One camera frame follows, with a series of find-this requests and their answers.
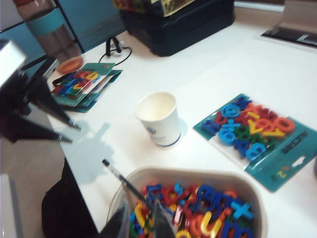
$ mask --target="black storage box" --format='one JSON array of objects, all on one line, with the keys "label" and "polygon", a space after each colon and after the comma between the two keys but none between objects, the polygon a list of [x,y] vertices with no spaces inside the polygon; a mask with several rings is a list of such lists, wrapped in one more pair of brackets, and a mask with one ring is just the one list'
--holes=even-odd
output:
[{"label": "black storage box", "polygon": [[171,56],[230,26],[234,0],[196,0],[175,14],[157,17],[120,11],[127,31],[158,56]]}]

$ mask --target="white paper cup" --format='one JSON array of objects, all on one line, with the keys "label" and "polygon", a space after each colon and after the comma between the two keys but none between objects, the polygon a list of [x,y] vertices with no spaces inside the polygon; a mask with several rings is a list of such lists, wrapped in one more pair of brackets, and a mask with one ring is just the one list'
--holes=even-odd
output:
[{"label": "white paper cup", "polygon": [[156,145],[170,146],[180,138],[176,99],[172,94],[158,92],[146,96],[137,104],[135,115]]}]

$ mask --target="blue plus sign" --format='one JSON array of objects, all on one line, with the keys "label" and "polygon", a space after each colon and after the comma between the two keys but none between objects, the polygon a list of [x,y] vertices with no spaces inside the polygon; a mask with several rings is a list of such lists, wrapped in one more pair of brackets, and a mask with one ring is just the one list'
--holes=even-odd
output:
[{"label": "blue plus sign", "polygon": [[247,203],[247,202],[243,206],[241,206],[240,204],[238,204],[236,202],[232,202],[231,203],[231,208],[236,210],[233,213],[233,218],[234,219],[239,219],[241,216],[244,216],[248,220],[251,220],[253,218],[253,214],[252,214],[252,212],[249,211],[250,207],[251,207],[250,204]]}]

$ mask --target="floor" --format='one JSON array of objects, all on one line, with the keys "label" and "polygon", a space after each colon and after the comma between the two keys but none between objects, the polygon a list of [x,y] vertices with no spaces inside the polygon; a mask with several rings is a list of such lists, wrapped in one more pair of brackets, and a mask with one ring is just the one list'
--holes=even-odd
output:
[{"label": "floor", "polygon": [[[51,127],[45,113],[32,108],[30,120]],[[64,154],[58,142],[21,140],[12,144],[1,138],[0,168],[15,182],[24,238],[44,238],[41,203],[45,192],[61,176]]]}]

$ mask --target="table surface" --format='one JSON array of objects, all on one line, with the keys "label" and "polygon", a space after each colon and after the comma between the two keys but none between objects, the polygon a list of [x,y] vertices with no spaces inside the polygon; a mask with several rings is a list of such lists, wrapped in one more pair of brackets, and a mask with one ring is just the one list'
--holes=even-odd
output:
[{"label": "table surface", "polygon": [[[108,158],[124,176],[143,166],[236,172],[259,191],[268,238],[317,237],[316,159],[271,193],[192,128],[245,93],[317,129],[317,50],[260,36],[281,13],[236,7],[235,14],[232,26],[167,58],[122,33],[118,38],[133,48],[116,67],[123,73],[89,112],[68,113],[82,131],[50,117],[55,131],[74,140],[61,146],[98,231],[120,186],[102,165]],[[101,44],[83,55],[84,62],[98,62],[104,53]],[[127,53],[102,62],[121,61]],[[54,73],[50,81],[59,76]],[[178,102],[182,135],[168,148],[155,146],[134,115],[137,102],[157,91],[173,93]]]}]

